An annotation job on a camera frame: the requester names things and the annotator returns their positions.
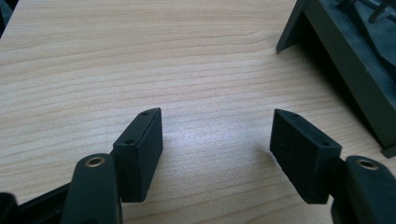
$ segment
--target light wood tabletop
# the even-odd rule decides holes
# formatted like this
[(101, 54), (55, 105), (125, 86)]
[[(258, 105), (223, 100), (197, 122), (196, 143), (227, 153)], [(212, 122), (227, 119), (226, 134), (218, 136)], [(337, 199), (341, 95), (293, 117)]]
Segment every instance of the light wood tabletop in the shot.
[(269, 151), (273, 113), (299, 113), (396, 174), (359, 111), (300, 45), (276, 53), (295, 1), (20, 0), (0, 40), (0, 191), (19, 203), (70, 182), (141, 111), (163, 154), (124, 223), (332, 223)]

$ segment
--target table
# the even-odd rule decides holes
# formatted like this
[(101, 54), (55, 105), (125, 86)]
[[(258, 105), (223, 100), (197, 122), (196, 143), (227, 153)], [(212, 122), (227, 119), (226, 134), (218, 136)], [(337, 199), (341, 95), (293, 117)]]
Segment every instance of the table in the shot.
[(141, 111), (163, 111), (143, 203), (124, 223), (332, 223), (269, 152), (275, 108), (396, 174), (326, 69), (275, 46), (294, 1), (20, 0), (0, 40), (0, 189), (27, 202), (108, 153)]

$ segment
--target black object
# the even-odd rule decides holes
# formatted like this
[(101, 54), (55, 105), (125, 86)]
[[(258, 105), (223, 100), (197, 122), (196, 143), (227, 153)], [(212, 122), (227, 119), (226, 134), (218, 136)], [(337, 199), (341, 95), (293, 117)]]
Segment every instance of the black object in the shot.
[(350, 156), (301, 116), (277, 109), (270, 150), (306, 203), (334, 197), (334, 223), (396, 223), (396, 179), (383, 164)]
[(120, 198), (146, 199), (163, 151), (161, 109), (140, 113), (114, 143), (110, 154), (94, 154), (76, 165), (70, 184), (17, 205), (0, 193), (0, 223), (122, 223)]
[(281, 51), (315, 31), (387, 158), (396, 155), (395, 2), (298, 0), (276, 46)]

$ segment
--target wooden table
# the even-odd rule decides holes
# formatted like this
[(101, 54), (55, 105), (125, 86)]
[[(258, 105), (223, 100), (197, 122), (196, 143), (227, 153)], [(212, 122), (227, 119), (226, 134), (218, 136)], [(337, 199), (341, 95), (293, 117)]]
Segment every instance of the wooden table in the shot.
[(124, 223), (332, 223), (269, 152), (275, 108), (304, 116), (342, 157), (396, 159), (300, 46), (275, 46), (294, 1), (20, 0), (0, 41), (0, 190), (24, 203), (108, 153), (141, 111), (164, 150)]

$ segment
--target wood grain surface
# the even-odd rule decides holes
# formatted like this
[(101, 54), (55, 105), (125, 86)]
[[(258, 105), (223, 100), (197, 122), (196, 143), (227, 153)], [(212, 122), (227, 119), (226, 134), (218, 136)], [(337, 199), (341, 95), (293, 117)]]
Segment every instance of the wood grain surface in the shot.
[(275, 46), (295, 1), (20, 0), (0, 40), (0, 190), (27, 202), (163, 110), (147, 200), (124, 223), (332, 223), (269, 152), (275, 108), (383, 162), (349, 101), (299, 45)]

